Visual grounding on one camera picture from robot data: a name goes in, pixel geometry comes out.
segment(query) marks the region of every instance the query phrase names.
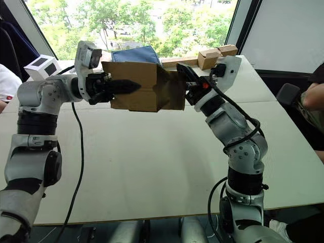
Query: white table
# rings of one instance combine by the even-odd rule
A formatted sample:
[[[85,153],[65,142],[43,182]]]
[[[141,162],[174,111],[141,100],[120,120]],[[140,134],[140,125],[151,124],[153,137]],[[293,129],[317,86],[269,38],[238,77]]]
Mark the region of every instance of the white table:
[[[232,89],[241,93],[234,86]],[[261,122],[269,145],[264,158],[264,183],[270,186],[265,208],[324,202],[324,166],[281,106],[271,100],[240,106]],[[70,223],[207,212],[209,192],[227,175],[228,165],[223,146],[202,113],[190,106],[184,111],[158,113],[82,102],[76,108],[85,132],[85,172]],[[0,171],[4,171],[11,135],[16,131],[16,110],[0,115]],[[47,189],[36,224],[64,221],[79,176],[79,130],[70,104],[60,112],[57,134],[63,156],[62,178]],[[4,187],[1,176],[0,188]],[[212,204],[215,213],[219,212],[219,192],[220,188]]]

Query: person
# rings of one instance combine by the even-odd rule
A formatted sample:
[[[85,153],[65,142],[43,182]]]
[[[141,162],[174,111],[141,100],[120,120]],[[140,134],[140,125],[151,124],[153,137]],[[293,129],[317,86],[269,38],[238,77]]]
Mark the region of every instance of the person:
[[[319,132],[324,133],[324,63],[316,69],[309,80],[314,83],[302,94],[303,108],[300,111]],[[324,151],[315,150],[315,152],[324,164]],[[288,243],[324,242],[323,213],[292,224],[271,220],[269,228],[280,234]]]
[[[21,84],[22,81],[18,76],[0,64],[0,113],[14,98]]]

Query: floor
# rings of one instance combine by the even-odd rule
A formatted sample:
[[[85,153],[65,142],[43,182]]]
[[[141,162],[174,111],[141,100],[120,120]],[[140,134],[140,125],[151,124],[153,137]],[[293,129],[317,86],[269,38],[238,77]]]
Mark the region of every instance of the floor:
[[[307,218],[314,214],[319,213],[319,209],[315,206],[303,206],[289,209],[281,209],[275,211],[266,211],[265,220],[268,221],[271,218],[286,223],[293,223],[298,219]],[[208,223],[206,216],[198,216],[200,224],[205,229],[206,235],[211,236],[212,230]],[[118,226],[118,222],[102,223],[102,224],[85,224],[85,225],[72,225],[65,229],[60,242],[108,242],[110,236]],[[94,238],[88,240],[89,232],[87,229],[92,230],[95,227],[93,233]],[[59,233],[60,227],[54,226],[35,226],[32,229],[30,243],[53,243]],[[208,238],[209,242],[218,243],[215,237]],[[150,238],[149,243],[180,243],[179,237],[179,218],[168,219],[156,219],[150,220]]]

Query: cardboard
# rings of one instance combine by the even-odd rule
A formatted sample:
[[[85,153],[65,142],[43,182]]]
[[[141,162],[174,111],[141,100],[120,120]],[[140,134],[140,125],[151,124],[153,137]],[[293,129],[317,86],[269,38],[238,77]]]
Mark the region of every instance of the cardboard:
[[[179,57],[179,58],[163,58],[161,59],[161,63],[164,68],[176,67],[177,63],[184,63],[189,66],[197,65],[198,59],[197,57]]]
[[[198,66],[201,70],[210,69],[215,66],[218,57],[235,56],[237,47],[225,45],[198,53]]]
[[[235,45],[225,45],[225,46],[221,46],[218,48],[223,57],[226,57],[226,56],[235,56],[237,54],[237,47]]]
[[[49,76],[56,75],[61,71],[56,58],[46,55],[40,55],[25,66],[24,69],[34,81],[45,80]]]
[[[102,67],[113,80],[129,79],[142,86],[131,94],[115,95],[111,108],[149,112],[184,109],[185,81],[178,79],[176,71],[139,62],[102,62]]]
[[[200,51],[198,53],[198,66],[201,70],[210,69],[215,66],[218,57],[221,57],[222,53],[217,48]]]

